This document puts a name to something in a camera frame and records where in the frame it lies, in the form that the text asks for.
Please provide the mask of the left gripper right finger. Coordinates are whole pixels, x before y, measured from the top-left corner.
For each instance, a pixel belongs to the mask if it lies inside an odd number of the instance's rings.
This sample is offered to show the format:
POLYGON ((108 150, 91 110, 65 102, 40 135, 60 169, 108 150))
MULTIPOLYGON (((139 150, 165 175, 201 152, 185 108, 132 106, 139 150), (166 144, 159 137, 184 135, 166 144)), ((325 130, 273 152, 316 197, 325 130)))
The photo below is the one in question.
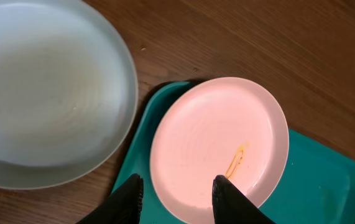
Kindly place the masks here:
POLYGON ((275 224, 223 175, 213 181, 212 206, 216 224, 275 224))

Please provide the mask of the light blue plate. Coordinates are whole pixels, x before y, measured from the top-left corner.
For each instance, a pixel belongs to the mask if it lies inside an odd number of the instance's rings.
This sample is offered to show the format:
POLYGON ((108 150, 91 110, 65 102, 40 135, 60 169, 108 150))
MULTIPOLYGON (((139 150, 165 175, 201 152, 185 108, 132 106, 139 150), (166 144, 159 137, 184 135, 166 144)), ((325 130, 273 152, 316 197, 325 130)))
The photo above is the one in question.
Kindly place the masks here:
POLYGON ((0 1, 0 188, 76 180, 127 136, 138 81, 118 31, 83 1, 0 1))

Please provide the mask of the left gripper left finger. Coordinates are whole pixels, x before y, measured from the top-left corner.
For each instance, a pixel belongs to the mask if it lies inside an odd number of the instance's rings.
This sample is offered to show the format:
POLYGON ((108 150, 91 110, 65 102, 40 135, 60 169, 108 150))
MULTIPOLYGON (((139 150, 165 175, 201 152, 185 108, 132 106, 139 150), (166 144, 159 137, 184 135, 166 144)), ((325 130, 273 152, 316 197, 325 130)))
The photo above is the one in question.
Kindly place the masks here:
POLYGON ((101 205, 76 224, 139 224, 144 180, 132 174, 101 205))

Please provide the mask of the white pink plate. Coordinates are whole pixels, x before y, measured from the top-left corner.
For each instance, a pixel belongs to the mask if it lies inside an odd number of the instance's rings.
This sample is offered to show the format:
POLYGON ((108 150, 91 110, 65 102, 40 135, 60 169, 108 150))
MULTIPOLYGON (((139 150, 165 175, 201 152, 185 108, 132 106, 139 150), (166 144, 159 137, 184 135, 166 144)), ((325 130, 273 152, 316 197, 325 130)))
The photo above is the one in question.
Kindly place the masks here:
POLYGON ((150 151, 152 184, 163 206, 185 223, 213 223, 211 188, 225 175, 255 207, 275 190, 289 152, 277 100, 244 78, 203 82, 162 118, 150 151))

